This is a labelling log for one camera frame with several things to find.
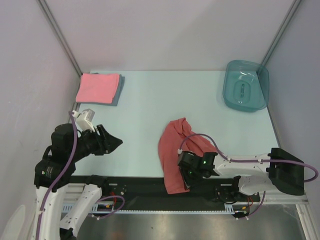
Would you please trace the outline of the red t shirt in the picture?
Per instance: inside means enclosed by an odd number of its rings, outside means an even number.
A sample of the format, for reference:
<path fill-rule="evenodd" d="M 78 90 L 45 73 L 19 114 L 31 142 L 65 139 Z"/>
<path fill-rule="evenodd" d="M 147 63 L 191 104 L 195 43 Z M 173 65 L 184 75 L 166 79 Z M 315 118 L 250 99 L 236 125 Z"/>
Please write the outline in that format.
<path fill-rule="evenodd" d="M 158 142 L 158 156 L 164 174 L 164 185 L 170 195 L 188 192 L 178 167 L 178 149 L 193 152 L 201 157 L 205 152 L 217 151 L 209 140 L 199 135 L 190 137 L 181 146 L 183 140 L 193 134 L 187 119 L 179 118 L 169 122 Z"/>

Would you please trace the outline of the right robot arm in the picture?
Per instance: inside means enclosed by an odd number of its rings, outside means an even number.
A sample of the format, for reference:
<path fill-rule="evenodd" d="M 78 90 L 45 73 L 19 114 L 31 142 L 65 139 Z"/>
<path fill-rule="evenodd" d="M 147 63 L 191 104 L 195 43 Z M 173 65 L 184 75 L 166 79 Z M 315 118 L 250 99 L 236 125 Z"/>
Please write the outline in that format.
<path fill-rule="evenodd" d="M 242 201 L 253 194 L 278 190 L 302 196 L 304 189 L 303 161 L 281 148 L 255 156 L 226 156 L 205 152 L 199 156 L 191 151 L 178 151 L 178 167 L 186 189 L 208 178 L 233 179 L 231 196 Z"/>

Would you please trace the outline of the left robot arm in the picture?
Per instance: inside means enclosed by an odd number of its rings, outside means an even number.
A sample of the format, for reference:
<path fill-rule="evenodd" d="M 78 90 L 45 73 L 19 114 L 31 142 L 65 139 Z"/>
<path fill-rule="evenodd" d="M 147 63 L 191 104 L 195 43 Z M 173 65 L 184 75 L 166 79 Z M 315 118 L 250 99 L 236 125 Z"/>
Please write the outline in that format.
<path fill-rule="evenodd" d="M 99 124 L 94 131 L 78 131 L 74 123 L 57 126 L 41 161 L 35 166 L 36 215 L 33 240 L 75 240 L 85 218 L 99 200 L 115 199 L 107 177 L 89 176 L 71 211 L 61 218 L 64 198 L 76 170 L 76 162 L 89 155 L 103 156 L 123 141 Z"/>

